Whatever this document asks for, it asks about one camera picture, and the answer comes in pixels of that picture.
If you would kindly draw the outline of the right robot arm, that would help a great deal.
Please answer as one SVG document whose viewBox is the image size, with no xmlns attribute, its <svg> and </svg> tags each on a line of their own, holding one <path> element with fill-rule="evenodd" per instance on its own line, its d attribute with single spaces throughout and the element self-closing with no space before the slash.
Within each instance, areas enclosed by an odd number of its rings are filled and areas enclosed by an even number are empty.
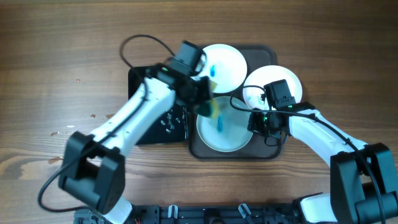
<svg viewBox="0 0 398 224">
<path fill-rule="evenodd" d="M 265 137 L 292 136 L 330 168 L 330 193 L 298 201 L 304 223 L 385 223 L 397 216 L 397 172 L 385 144 L 355 139 L 310 103 L 296 102 L 286 80 L 247 85 L 243 96 L 255 103 L 250 131 Z"/>
</svg>

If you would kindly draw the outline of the pale blue plate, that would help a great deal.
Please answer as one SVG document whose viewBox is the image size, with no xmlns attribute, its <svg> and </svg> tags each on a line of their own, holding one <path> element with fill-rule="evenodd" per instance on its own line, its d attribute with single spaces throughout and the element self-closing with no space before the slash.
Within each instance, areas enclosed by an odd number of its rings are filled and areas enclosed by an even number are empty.
<svg viewBox="0 0 398 224">
<path fill-rule="evenodd" d="M 218 152 L 233 152 L 244 147 L 252 138 L 248 131 L 250 114 L 234 109 L 229 96 L 215 98 L 219 111 L 216 118 L 197 117 L 197 131 L 200 139 Z"/>
</svg>

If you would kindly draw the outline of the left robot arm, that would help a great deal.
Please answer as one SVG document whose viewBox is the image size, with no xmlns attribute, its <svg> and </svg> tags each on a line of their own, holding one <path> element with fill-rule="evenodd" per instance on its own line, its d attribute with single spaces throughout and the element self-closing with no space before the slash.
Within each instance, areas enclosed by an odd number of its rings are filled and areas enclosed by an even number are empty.
<svg viewBox="0 0 398 224">
<path fill-rule="evenodd" d="M 110 223 L 125 223 L 133 206 L 123 196 L 130 150 L 163 113 L 179 104 L 196 108 L 211 98 L 211 82 L 199 77 L 203 49 L 182 42 L 167 63 L 131 68 L 138 88 L 127 103 L 89 135 L 67 141 L 58 186 Z"/>
</svg>

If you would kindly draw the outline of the green yellow sponge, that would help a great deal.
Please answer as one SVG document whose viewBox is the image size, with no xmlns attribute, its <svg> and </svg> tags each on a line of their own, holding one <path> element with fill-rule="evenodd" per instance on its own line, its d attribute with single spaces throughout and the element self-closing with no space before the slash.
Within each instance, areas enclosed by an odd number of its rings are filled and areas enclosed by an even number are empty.
<svg viewBox="0 0 398 224">
<path fill-rule="evenodd" d="M 194 106 L 194 113 L 207 118 L 216 118 L 219 113 L 219 105 L 213 96 L 213 90 L 217 87 L 217 83 L 210 80 L 201 84 L 200 87 L 198 102 Z"/>
</svg>

